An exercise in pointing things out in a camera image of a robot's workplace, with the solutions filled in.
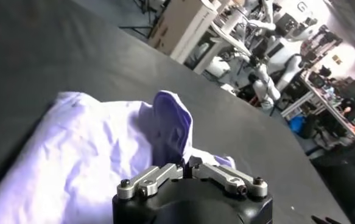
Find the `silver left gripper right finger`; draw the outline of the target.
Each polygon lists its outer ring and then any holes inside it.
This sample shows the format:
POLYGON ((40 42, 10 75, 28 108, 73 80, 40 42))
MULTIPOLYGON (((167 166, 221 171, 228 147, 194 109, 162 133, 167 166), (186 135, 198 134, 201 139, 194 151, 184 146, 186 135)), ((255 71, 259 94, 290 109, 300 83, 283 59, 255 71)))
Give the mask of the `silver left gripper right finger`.
POLYGON ((204 163, 199 157, 190 157, 191 177, 199 180, 212 180, 231 195, 266 198, 268 184, 261 178, 253 178, 227 165, 204 163))

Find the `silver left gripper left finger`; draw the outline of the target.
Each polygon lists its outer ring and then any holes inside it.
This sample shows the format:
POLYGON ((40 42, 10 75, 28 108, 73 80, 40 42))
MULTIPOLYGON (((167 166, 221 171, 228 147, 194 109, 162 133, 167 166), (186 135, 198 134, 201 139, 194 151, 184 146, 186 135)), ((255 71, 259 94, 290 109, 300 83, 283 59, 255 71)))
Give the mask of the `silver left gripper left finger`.
POLYGON ((117 186, 117 196, 121 200, 131 200, 142 194, 145 198, 158 193, 158 188, 167 180, 183 177, 183 168, 168 163, 163 167, 150 166, 131 179, 123 179, 117 186))

